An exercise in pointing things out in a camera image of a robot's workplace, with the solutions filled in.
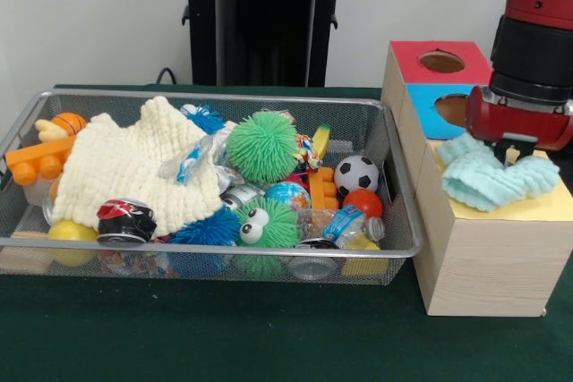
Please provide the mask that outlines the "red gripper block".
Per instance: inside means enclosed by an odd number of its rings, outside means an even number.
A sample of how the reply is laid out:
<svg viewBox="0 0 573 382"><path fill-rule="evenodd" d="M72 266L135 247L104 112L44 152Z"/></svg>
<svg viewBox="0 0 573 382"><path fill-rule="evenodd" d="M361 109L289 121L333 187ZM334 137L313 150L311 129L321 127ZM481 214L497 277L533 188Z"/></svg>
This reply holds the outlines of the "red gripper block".
<svg viewBox="0 0 573 382"><path fill-rule="evenodd" d="M572 103L538 105L475 86L467 98L466 129L492 146L494 156L505 166L508 149L519 153L519 161L536 149L559 151L566 147L572 140Z"/></svg>

